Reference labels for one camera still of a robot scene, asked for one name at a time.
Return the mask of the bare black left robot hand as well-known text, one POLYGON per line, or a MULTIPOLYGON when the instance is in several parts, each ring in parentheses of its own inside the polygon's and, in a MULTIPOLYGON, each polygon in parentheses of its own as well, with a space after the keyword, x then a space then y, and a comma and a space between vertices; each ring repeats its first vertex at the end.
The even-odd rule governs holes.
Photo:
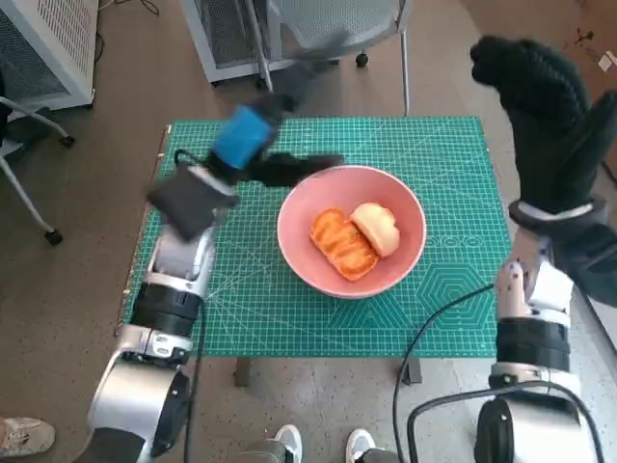
POLYGON ((269 151, 287 115, 311 96, 318 80, 331 69, 349 33, 340 30, 327 41, 296 55, 291 66, 272 78, 271 91, 241 105, 212 144, 205 165, 233 185, 257 181, 267 187, 290 187, 312 174, 339 166, 343 156, 316 154, 306 158, 269 151))

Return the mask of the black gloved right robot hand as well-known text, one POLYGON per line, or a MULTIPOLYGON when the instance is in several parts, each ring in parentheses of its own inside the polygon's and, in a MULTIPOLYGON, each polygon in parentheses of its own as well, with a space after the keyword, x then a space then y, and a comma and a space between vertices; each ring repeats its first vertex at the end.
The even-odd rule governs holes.
POLYGON ((589 204, 616 138, 615 91, 592 102, 577 68, 537 41, 484 36, 469 55, 511 123, 521 201, 553 215, 589 204))

